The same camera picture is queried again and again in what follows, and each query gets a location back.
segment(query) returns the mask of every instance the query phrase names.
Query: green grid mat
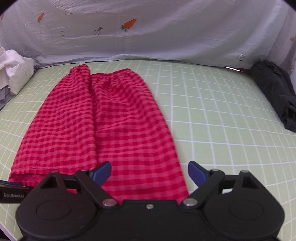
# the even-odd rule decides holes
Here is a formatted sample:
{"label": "green grid mat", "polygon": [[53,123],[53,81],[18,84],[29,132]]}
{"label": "green grid mat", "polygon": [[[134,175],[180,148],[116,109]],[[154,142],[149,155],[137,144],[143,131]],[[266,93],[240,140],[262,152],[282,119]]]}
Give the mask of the green grid mat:
{"label": "green grid mat", "polygon": [[[0,179],[7,180],[22,137],[48,93],[79,64],[39,70],[0,111]],[[130,68],[148,84],[173,134],[187,174],[195,160],[227,174],[250,170],[286,213],[279,238],[296,241],[296,135],[286,129],[251,78],[242,72],[163,61],[124,60],[87,64],[91,73]],[[0,223],[15,237],[16,204],[0,205]]]}

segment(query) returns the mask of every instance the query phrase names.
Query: black cloth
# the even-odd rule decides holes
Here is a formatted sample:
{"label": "black cloth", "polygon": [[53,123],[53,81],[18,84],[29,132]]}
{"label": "black cloth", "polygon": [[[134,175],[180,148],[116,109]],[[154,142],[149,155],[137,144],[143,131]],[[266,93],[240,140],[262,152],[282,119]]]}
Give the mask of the black cloth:
{"label": "black cloth", "polygon": [[296,132],[296,94],[288,73],[273,62],[260,60],[252,66],[252,77],[285,128]]}

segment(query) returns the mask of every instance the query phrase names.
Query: red checkered cloth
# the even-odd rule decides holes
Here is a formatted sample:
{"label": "red checkered cloth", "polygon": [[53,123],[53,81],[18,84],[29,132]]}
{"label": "red checkered cloth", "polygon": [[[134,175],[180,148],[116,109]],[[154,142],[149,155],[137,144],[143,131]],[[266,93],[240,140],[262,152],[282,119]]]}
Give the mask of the red checkered cloth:
{"label": "red checkered cloth", "polygon": [[27,130],[10,181],[35,186],[50,171],[74,174],[104,161],[102,186],[118,201],[187,195],[173,139],[147,85],[123,69],[93,74],[73,67],[54,87]]}

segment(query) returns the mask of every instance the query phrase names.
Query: bedsheet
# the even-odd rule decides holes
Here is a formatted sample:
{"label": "bedsheet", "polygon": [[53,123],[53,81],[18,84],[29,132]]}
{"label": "bedsheet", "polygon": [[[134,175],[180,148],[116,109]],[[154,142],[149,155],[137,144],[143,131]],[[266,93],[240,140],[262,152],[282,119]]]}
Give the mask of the bedsheet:
{"label": "bedsheet", "polygon": [[[0,111],[0,179],[7,180],[22,137],[57,82],[78,64],[39,70]],[[130,68],[152,91],[173,134],[187,188],[195,160],[227,174],[250,170],[279,200],[286,213],[279,238],[296,241],[296,135],[284,129],[253,80],[242,72],[163,61],[87,63],[91,73]],[[0,226],[21,237],[16,204],[0,205]]]}
{"label": "bedsheet", "polygon": [[18,0],[0,16],[0,42],[41,66],[152,58],[250,68],[268,56],[290,71],[295,18],[283,0]]}

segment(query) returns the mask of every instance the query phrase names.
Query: gray cloth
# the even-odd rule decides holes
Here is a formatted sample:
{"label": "gray cloth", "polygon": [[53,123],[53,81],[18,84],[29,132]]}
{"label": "gray cloth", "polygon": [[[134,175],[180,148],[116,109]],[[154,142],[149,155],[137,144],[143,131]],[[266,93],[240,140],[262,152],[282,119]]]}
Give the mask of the gray cloth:
{"label": "gray cloth", "polygon": [[34,65],[34,72],[33,72],[33,73],[36,73],[38,69],[39,69],[39,67],[36,66],[36,65]]}
{"label": "gray cloth", "polygon": [[10,88],[5,86],[0,90],[0,110],[11,100],[13,95],[10,94]]}

